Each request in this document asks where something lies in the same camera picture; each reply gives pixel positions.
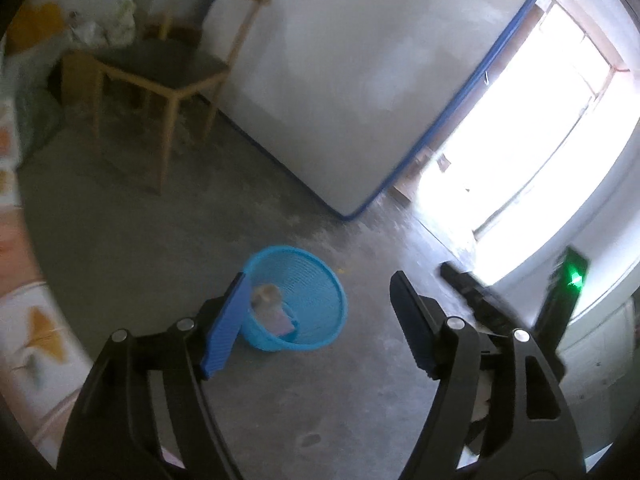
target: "green led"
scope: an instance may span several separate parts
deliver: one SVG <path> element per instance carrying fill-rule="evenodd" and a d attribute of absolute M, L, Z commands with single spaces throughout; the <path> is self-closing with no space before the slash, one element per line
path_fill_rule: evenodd
<path fill-rule="evenodd" d="M 572 272 L 569 285 L 573 285 L 575 288 L 582 288 L 583 284 L 582 276 L 578 272 Z"/>

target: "metal screw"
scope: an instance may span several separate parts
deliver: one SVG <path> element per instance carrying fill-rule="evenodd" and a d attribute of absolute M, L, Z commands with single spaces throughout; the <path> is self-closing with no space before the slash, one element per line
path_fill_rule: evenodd
<path fill-rule="evenodd" d="M 462 330 L 465 327 L 465 321 L 459 317 L 450 317 L 447 319 L 447 326 L 452 330 Z"/>
<path fill-rule="evenodd" d="M 517 329 L 513 333 L 513 336 L 514 336 L 514 338 L 516 338 L 521 343 L 526 343 L 530 339 L 529 332 L 527 332 L 526 330 L 522 330 L 522 329 Z"/>
<path fill-rule="evenodd" d="M 185 318 L 181 319 L 180 321 L 178 321 L 178 323 L 176 323 L 175 325 L 177 326 L 177 328 L 178 328 L 178 330 L 180 332 L 188 332 L 194 326 L 196 326 L 196 323 L 190 317 L 185 317 Z"/>
<path fill-rule="evenodd" d="M 111 340 L 114 343 L 122 343 L 127 338 L 127 331 L 121 328 L 120 330 L 116 330 L 113 334 L 111 334 Z"/>

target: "gray floor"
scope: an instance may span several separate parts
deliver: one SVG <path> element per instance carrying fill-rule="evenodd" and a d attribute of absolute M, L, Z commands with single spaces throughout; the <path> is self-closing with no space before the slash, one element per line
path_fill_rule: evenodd
<path fill-rule="evenodd" d="M 19 172 L 36 255 L 89 354 L 121 326 L 152 333 L 197 311 L 265 246 L 309 250 L 348 295 L 341 336 L 310 353 L 265 354 L 239 340 L 207 398 L 248 479 L 397 478 L 436 384 L 415 366 L 388 282 L 403 269 L 419 293 L 464 315 L 434 277 L 452 256 L 385 196 L 360 219 L 338 221 L 220 118 L 205 148 L 189 148 L 199 102 L 183 113 L 180 153 L 158 196 L 147 188 L 155 131 L 140 134 L 126 106 L 107 108 L 104 158 L 76 111 Z"/>

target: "chair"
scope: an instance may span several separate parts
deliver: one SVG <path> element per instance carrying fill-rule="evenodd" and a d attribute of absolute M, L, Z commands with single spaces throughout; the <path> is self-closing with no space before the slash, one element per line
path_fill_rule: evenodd
<path fill-rule="evenodd" d="M 98 152 L 100 151 L 100 104 L 104 75 L 145 89 L 143 99 L 145 117 L 148 114 L 152 92 L 164 96 L 167 98 L 167 104 L 164 110 L 158 163 L 158 192 L 161 192 L 166 178 L 180 101 L 202 90 L 215 88 L 200 139 L 204 143 L 213 126 L 223 86 L 238 58 L 240 48 L 258 11 L 263 5 L 268 5 L 271 0 L 253 1 L 253 5 L 236 33 L 226 60 L 167 39 L 173 21 L 171 6 L 165 12 L 157 39 L 137 41 L 125 48 L 93 51 L 92 56 L 97 65 L 93 101 L 94 137 Z"/>

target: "chair seat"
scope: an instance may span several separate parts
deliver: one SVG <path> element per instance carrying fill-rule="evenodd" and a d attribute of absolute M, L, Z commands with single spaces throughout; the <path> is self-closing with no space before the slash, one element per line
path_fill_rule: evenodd
<path fill-rule="evenodd" d="M 108 66 L 179 90 L 228 72 L 221 59 L 176 40 L 143 40 L 125 48 L 101 48 L 92 55 Z"/>

